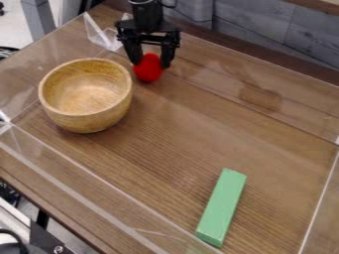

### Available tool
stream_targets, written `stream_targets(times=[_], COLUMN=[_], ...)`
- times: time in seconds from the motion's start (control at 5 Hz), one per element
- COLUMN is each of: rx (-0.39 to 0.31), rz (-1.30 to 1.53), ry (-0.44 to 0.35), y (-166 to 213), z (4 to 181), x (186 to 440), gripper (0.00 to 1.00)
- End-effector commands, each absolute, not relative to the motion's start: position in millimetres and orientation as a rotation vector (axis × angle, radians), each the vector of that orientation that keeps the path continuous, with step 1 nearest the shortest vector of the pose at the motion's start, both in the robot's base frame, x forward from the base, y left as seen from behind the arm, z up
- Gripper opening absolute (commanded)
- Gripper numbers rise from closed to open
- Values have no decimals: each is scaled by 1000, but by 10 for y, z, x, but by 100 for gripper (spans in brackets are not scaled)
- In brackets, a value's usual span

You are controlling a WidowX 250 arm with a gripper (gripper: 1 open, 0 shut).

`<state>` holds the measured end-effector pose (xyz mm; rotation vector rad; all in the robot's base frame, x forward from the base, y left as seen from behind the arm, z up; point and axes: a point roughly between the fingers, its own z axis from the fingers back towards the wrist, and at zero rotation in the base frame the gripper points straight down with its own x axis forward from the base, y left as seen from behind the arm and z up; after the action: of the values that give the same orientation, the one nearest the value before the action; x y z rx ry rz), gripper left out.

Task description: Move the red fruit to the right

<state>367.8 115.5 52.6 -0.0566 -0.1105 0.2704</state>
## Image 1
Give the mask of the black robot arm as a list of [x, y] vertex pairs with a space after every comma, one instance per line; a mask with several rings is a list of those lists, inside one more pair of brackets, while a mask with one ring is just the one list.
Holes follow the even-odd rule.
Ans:
[[142, 45], [159, 46], [161, 66], [169, 68], [181, 47], [181, 28], [165, 19], [163, 8], [169, 5], [162, 0], [129, 0], [133, 18], [115, 22], [118, 40], [134, 64], [143, 58]]

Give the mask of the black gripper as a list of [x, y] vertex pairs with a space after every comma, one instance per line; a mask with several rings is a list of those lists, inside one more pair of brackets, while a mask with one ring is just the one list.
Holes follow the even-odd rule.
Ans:
[[163, 20], [154, 30], [139, 29], [134, 19], [115, 22], [118, 39], [123, 42], [130, 61], [139, 65], [143, 58], [141, 44], [162, 46], [162, 68], [169, 68], [175, 58], [177, 48], [181, 46], [182, 29]]

